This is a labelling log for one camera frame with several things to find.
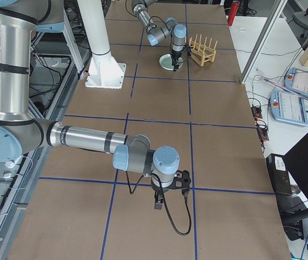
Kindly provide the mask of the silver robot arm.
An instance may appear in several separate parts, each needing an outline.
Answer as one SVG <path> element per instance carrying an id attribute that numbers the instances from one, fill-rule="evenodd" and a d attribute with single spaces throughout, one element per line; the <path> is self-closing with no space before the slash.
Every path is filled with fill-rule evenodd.
<path id="1" fill-rule="evenodd" d="M 143 135 L 128 136 L 35 119 L 28 112 L 31 34 L 38 27 L 64 29 L 62 1 L 0 1 L 0 162 L 43 146 L 68 146 L 113 155 L 113 166 L 151 178 L 155 208 L 165 192 L 182 188 L 179 154 L 156 150 Z"/>
<path id="2" fill-rule="evenodd" d="M 156 1 L 132 1 L 132 12 L 141 22 L 147 33 L 148 42 L 155 46 L 166 38 L 171 39 L 171 53 L 169 54 L 172 71 L 177 71 L 183 64 L 182 53 L 187 53 L 190 57 L 189 46 L 186 43 L 187 29 L 186 26 L 180 24 L 176 19 L 169 17 L 163 22 L 163 26 L 158 27 L 154 18 L 158 16 L 150 16 L 148 7 L 156 3 Z"/>

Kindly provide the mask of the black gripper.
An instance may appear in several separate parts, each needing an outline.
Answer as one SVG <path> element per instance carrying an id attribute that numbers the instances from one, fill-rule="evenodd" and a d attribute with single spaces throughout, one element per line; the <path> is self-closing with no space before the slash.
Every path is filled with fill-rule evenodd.
<path id="1" fill-rule="evenodd" d="M 163 191 L 161 191 L 160 187 L 155 185 L 154 183 L 151 183 L 151 187 L 155 191 L 154 198 L 154 209 L 155 210 L 161 210 L 163 207 L 163 194 L 168 191 L 167 188 L 163 188 Z"/>
<path id="2" fill-rule="evenodd" d="M 172 59 L 172 64 L 173 64 L 173 71 L 177 71 L 179 69 L 179 59 L 181 58 L 182 51 L 176 51 L 173 50 L 171 51 L 171 59 Z"/>

